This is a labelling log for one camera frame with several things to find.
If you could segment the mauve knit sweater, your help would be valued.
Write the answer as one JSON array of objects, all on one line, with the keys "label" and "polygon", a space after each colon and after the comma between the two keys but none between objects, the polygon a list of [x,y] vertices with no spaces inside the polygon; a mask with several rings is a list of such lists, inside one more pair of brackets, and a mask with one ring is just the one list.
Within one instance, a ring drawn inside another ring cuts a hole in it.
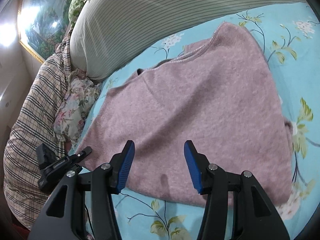
[{"label": "mauve knit sweater", "polygon": [[279,205],[291,193],[291,133],[259,44],[246,28],[225,22],[183,55],[109,89],[79,149],[92,148],[82,164],[94,170],[132,140],[129,189],[203,206],[184,158],[191,140],[225,171],[251,171]]}]

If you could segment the plaid blanket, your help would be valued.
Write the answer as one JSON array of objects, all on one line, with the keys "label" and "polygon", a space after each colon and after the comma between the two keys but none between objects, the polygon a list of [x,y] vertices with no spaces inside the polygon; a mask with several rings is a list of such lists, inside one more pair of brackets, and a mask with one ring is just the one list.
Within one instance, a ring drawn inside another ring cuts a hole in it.
[{"label": "plaid blanket", "polygon": [[4,196],[10,211],[28,230],[48,196],[40,191],[36,148],[45,144],[58,157],[65,154],[53,123],[68,90],[71,56],[68,33],[55,53],[42,64],[25,98],[4,149]]}]

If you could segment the floral ruffled pillow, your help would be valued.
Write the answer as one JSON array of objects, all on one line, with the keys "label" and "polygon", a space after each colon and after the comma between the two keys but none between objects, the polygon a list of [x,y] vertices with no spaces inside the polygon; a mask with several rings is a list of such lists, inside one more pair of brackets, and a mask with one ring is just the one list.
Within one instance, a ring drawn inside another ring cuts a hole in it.
[{"label": "floral ruffled pillow", "polygon": [[80,138],[87,116],[101,93],[101,84],[95,84],[86,74],[76,69],[67,79],[67,92],[57,110],[53,131],[57,141],[75,145]]}]

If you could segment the gold framed landscape painting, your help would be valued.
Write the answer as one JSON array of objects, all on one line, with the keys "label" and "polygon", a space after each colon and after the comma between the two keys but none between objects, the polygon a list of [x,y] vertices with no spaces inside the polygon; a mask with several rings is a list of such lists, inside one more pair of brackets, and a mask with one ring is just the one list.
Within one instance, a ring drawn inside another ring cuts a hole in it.
[{"label": "gold framed landscape painting", "polygon": [[63,40],[72,0],[20,0],[17,15],[19,43],[43,63]]}]

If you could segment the green striped pillow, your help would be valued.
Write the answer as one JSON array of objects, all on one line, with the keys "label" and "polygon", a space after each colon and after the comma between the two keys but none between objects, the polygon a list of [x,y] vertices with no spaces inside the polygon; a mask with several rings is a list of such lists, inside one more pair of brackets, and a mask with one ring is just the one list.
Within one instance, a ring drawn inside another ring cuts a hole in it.
[{"label": "green striped pillow", "polygon": [[71,66],[109,77],[158,40],[246,9],[304,0],[85,0],[69,43]]}]

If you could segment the blue floral bed sheet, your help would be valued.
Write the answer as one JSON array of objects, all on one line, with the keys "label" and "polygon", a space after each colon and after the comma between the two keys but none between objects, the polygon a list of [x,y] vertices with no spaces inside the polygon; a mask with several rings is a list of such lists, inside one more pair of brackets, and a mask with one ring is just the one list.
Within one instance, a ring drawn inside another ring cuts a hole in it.
[{"label": "blue floral bed sheet", "polygon": [[[222,22],[247,28],[264,50],[283,114],[293,127],[293,186],[278,212],[291,239],[306,238],[319,212],[319,22],[304,3],[269,5],[211,20],[172,34],[141,53],[103,82],[85,129],[97,116],[109,89],[138,68],[180,55],[185,46],[210,37]],[[123,239],[195,239],[203,208],[169,203],[125,189],[113,197]]]}]

